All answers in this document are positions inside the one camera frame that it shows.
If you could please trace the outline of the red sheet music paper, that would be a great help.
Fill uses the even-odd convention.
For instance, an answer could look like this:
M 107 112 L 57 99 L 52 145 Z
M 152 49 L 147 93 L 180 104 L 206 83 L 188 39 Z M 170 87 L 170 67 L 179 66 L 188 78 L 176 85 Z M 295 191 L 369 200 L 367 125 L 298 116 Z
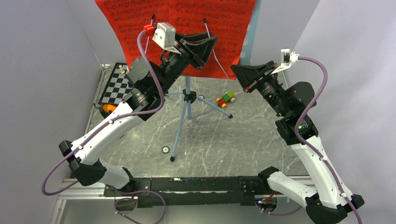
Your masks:
M 144 26 L 169 21 L 167 0 L 96 0 L 113 29 L 127 65 L 140 57 L 137 36 Z

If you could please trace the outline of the orange toy microphone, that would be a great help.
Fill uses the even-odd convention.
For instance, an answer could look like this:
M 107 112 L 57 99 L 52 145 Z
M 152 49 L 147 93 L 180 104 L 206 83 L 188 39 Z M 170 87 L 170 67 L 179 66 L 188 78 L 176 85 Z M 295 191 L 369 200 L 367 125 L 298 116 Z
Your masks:
M 112 105 L 112 104 L 105 104 L 105 105 L 102 105 L 102 110 L 105 112 L 105 113 L 112 113 L 112 112 L 114 112 L 115 111 L 115 109 L 117 108 L 117 106 L 114 106 L 114 105 Z

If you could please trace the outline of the light blue music stand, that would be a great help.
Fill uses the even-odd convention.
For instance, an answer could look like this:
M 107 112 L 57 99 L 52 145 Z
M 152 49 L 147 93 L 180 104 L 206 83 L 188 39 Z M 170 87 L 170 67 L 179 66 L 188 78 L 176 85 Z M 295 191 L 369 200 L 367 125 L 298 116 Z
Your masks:
M 254 11 L 257 8 L 257 6 L 258 6 L 258 1 L 256 1 L 256 5 L 254 7 L 252 15 L 254 14 Z M 194 92 L 194 90 L 191 88 L 191 79 L 192 78 L 193 77 L 184 75 L 184 80 L 185 80 L 184 90 L 175 91 L 172 93 L 172 95 L 179 95 L 179 96 L 183 97 L 184 103 L 183 103 L 183 109 L 182 109 L 182 113 L 181 113 L 179 126 L 178 126 L 177 133 L 176 133 L 175 143 L 174 143 L 173 149 L 171 150 L 170 161 L 174 161 L 176 158 L 177 146 L 179 143 L 179 138 L 180 138 L 180 134 L 181 134 L 181 130 L 182 130 L 184 121 L 186 121 L 187 119 L 191 120 L 191 119 L 195 118 L 195 116 L 193 116 L 191 113 L 191 106 L 194 101 L 202 102 L 204 105 L 209 106 L 209 108 L 210 108 L 209 111 L 211 111 L 211 112 L 219 111 L 220 113 L 226 115 L 227 117 L 232 118 L 232 115 L 230 113 L 226 112 L 224 110 L 224 108 L 218 107 L 216 103 L 210 102 L 209 100 L 205 99 L 203 95 Z

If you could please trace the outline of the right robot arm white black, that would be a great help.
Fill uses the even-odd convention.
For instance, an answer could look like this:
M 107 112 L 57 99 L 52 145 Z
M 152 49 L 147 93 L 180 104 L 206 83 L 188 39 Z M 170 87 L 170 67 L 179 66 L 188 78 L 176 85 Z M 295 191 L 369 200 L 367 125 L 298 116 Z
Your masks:
M 279 192 L 305 209 L 316 224 L 337 224 L 349 212 L 364 204 L 362 196 L 353 194 L 335 172 L 323 148 L 318 130 L 305 110 L 316 104 L 308 82 L 297 82 L 284 89 L 276 79 L 276 64 L 232 65 L 231 70 L 245 92 L 258 91 L 276 112 L 276 128 L 285 143 L 297 154 L 311 177 L 308 187 L 269 167 L 258 174 L 258 189 L 269 194 Z

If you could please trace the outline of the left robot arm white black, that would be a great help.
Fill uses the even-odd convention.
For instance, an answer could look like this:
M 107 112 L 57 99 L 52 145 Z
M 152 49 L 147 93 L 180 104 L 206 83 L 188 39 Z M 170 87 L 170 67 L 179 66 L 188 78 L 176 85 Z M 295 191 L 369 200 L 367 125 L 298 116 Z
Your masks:
M 151 62 L 141 44 L 141 56 L 133 60 L 127 78 L 131 91 L 118 106 L 90 132 L 74 141 L 64 141 L 59 148 L 78 182 L 90 186 L 100 182 L 114 187 L 122 196 L 135 189 L 135 180 L 126 169 L 101 159 L 101 154 L 126 132 L 140 125 L 159 111 L 165 93 L 188 66 L 201 69 L 208 62 L 218 41 L 207 33 L 174 34 L 170 40 L 153 36 L 163 49 L 162 63 Z

